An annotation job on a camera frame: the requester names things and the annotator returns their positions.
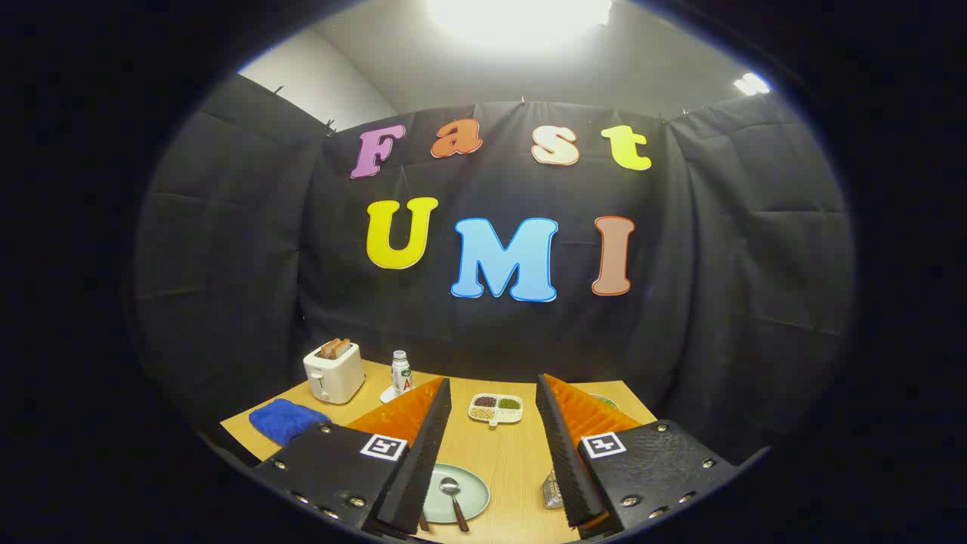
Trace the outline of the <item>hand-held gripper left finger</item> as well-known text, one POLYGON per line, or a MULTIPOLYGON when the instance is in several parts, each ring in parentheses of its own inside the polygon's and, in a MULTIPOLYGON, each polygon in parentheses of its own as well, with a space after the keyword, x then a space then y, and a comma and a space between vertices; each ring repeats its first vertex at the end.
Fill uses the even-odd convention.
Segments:
POLYGON ((346 529, 417 533, 452 409, 444 376, 347 425, 317 423, 253 468, 253 478, 346 529))

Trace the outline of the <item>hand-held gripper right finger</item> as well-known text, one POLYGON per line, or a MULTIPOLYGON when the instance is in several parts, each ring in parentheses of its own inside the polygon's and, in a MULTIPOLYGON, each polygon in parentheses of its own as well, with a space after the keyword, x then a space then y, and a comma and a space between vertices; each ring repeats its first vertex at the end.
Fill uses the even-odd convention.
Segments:
POLYGON ((555 376, 536 379, 536 408, 567 524, 584 539, 649 529, 740 471, 680 425, 639 422, 555 376))

